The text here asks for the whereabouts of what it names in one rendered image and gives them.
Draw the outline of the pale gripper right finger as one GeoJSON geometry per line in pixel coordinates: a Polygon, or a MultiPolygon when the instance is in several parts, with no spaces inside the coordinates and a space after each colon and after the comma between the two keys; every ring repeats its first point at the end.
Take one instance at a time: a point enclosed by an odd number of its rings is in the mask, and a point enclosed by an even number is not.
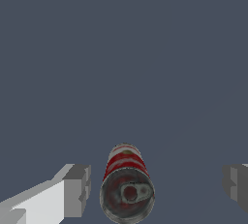
{"type": "Polygon", "coordinates": [[[224,165],[222,174],[225,193],[248,213],[248,164],[224,165]]]}

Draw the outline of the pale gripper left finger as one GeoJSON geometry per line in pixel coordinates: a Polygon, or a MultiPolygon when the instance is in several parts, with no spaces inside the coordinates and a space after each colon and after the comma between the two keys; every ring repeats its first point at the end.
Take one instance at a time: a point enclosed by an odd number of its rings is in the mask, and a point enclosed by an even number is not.
{"type": "Polygon", "coordinates": [[[66,164],[51,180],[0,203],[0,224],[60,224],[82,217],[91,191],[91,166],[66,164]]]}

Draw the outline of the red and white can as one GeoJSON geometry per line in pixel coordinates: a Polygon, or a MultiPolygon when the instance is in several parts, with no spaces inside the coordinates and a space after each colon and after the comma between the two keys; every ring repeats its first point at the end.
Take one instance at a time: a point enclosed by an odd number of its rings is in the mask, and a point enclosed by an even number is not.
{"type": "Polygon", "coordinates": [[[139,224],[155,204],[155,188],[132,144],[116,145],[108,156],[100,189],[100,206],[116,224],[139,224]]]}

